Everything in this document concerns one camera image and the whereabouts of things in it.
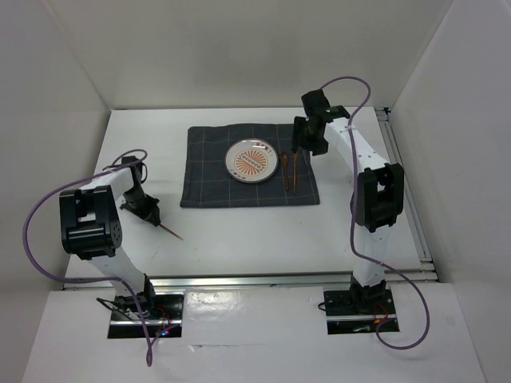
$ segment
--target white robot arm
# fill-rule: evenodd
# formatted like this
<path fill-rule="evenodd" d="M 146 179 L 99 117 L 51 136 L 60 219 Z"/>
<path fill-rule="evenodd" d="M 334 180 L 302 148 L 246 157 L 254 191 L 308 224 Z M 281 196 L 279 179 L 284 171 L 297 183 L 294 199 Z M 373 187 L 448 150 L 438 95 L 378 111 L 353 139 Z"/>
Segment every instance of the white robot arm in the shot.
<path fill-rule="evenodd" d="M 330 145 L 339 151 L 353 172 L 347 110 L 342 106 L 331 107 L 321 89 L 302 96 L 302 102 L 307 118 L 295 118 L 293 152 L 301 147 L 312 151 L 313 155 L 321 155 Z M 359 169 L 354 175 L 354 182 L 358 183 L 357 248 L 364 255 L 384 262 L 392 226 L 403 208 L 404 171 L 400 164 L 389 164 L 380 156 L 354 125 L 351 131 Z M 383 267 L 357 258 L 350 288 L 353 300 L 359 305 L 371 306 L 385 294 L 385 287 Z"/>
<path fill-rule="evenodd" d="M 124 157 L 122 163 L 137 158 Z M 154 289 L 149 278 L 139 271 L 123 250 L 122 230 L 116 201 L 125 197 L 121 208 L 150 222 L 160 224 L 158 200 L 146 195 L 141 186 L 141 164 L 96 178 L 76 190 L 60 194 L 61 239 L 64 250 L 93 264 L 104 276 L 127 282 L 145 309 L 152 308 Z M 116 300 L 135 310 L 133 297 L 120 282 L 112 282 Z"/>
<path fill-rule="evenodd" d="M 343 156 L 344 160 L 353 172 L 353 161 L 351 160 L 351 142 L 348 132 L 348 119 L 345 117 L 335 119 L 325 127 L 325 140 Z M 358 169 L 376 170 L 385 168 L 388 160 L 381 157 L 364 139 L 355 125 L 351 126 L 355 145 L 358 154 Z M 380 262 L 385 261 L 387 255 L 387 244 L 391 228 L 386 225 L 376 228 L 371 232 L 366 227 L 359 230 L 357 248 L 368 257 L 377 259 Z M 364 259 L 357 258 L 353 277 L 361 286 L 378 286 L 385 280 L 383 267 L 367 262 Z"/>

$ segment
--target wooden spoon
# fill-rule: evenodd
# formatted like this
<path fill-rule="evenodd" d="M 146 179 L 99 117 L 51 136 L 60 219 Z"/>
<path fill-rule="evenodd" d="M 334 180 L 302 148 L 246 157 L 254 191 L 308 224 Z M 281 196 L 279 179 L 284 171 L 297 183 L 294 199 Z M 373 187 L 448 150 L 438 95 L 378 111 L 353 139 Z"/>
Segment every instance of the wooden spoon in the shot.
<path fill-rule="evenodd" d="M 282 169 L 284 171 L 284 185 L 286 187 L 286 192 L 289 192 L 289 179 L 287 178 L 287 164 L 289 164 L 289 156 L 286 152 L 280 153 L 280 163 L 282 164 Z"/>

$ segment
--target plate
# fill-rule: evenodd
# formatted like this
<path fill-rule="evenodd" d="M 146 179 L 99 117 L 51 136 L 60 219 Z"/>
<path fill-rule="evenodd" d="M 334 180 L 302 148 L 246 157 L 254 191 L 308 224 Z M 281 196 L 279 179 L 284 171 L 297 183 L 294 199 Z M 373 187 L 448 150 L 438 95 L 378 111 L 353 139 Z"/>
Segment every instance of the plate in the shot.
<path fill-rule="evenodd" d="M 247 138 L 227 150 L 225 166 L 235 180 L 253 184 L 267 180 L 275 173 L 279 156 L 268 142 Z"/>

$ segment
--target checkered placemat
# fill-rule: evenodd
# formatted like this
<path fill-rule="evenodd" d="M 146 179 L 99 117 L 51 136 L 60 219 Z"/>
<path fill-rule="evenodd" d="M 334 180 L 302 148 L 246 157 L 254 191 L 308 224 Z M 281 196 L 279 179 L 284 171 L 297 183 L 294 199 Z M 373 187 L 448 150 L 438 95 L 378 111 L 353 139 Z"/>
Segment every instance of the checkered placemat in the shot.
<path fill-rule="evenodd" d="M 188 130 L 188 153 L 181 207 L 265 207 L 319 204 L 318 187 L 309 152 L 299 151 L 298 181 L 293 195 L 292 124 L 234 124 L 220 127 L 194 126 Z M 244 184 L 234 180 L 225 167 L 231 145 L 247 138 L 267 141 L 277 153 L 287 152 L 290 191 L 284 187 L 282 166 L 268 180 Z"/>

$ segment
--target white wall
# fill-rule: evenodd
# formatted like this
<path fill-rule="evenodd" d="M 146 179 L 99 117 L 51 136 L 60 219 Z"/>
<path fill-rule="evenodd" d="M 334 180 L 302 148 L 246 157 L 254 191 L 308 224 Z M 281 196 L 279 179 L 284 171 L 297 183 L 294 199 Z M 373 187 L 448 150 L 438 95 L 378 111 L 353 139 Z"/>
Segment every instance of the white wall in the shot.
<path fill-rule="evenodd" d="M 341 74 L 392 105 L 451 0 L 46 0 L 114 109 L 298 106 Z M 356 105 L 363 87 L 329 89 Z"/>
<path fill-rule="evenodd" d="M 511 376 L 511 0 L 455 0 L 391 114 L 488 382 Z"/>
<path fill-rule="evenodd" d="M 23 220 L 44 193 L 91 173 L 109 111 L 40 1 L 0 2 L 0 51 L 0 380 L 11 383 L 22 378 L 55 287 L 23 253 Z M 30 234 L 41 262 L 62 272 L 55 199 Z"/>

